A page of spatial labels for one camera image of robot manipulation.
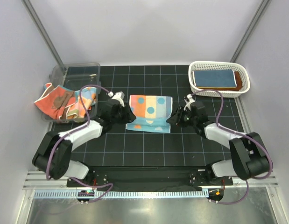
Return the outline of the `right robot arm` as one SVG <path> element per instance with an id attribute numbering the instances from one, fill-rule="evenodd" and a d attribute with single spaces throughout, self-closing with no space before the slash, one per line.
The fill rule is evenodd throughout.
<path id="1" fill-rule="evenodd" d="M 202 102 L 178 107 L 167 123 L 179 127 L 191 126 L 202 138 L 212 140 L 230 150 L 231 159 L 209 164 L 206 181 L 216 185 L 222 177 L 237 176 L 242 180 L 266 179 L 271 175 L 273 162 L 259 134 L 241 133 L 208 119 Z"/>

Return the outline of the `light blue dotted towel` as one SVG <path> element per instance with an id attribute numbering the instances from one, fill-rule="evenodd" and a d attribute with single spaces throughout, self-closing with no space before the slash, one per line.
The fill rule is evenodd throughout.
<path id="1" fill-rule="evenodd" d="M 131 95 L 129 105 L 136 119 L 126 124 L 127 130 L 170 133 L 171 126 L 166 120 L 172 114 L 172 97 Z"/>

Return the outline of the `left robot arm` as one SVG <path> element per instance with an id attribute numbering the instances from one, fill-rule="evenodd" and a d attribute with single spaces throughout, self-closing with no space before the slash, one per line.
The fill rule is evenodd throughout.
<path id="1" fill-rule="evenodd" d="M 47 132 L 32 159 L 32 164 L 46 174 L 47 180 L 67 177 L 80 186 L 97 187 L 94 183 L 94 170 L 83 162 L 72 160 L 72 151 L 103 136 L 113 125 L 129 124 L 135 119 L 129 103 L 121 99 L 110 99 L 102 105 L 97 115 L 86 123 L 66 132 Z"/>

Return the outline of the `brown towel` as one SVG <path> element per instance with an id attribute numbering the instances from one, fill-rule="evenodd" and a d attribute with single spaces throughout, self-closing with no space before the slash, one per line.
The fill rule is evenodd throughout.
<path id="1" fill-rule="evenodd" d="M 218 91 L 240 91 L 243 87 L 242 80 L 240 78 L 240 74 L 238 71 L 235 71 L 235 81 L 236 81 L 236 87 L 229 87 L 229 88 L 223 88 L 223 87 L 210 87 L 211 89 L 215 89 Z"/>

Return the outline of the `yellow and blue towel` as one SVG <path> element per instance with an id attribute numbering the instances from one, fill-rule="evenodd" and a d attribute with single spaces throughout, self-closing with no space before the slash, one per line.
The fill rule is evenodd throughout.
<path id="1" fill-rule="evenodd" d="M 233 70 L 194 70 L 193 81 L 198 88 L 235 88 L 236 78 Z"/>

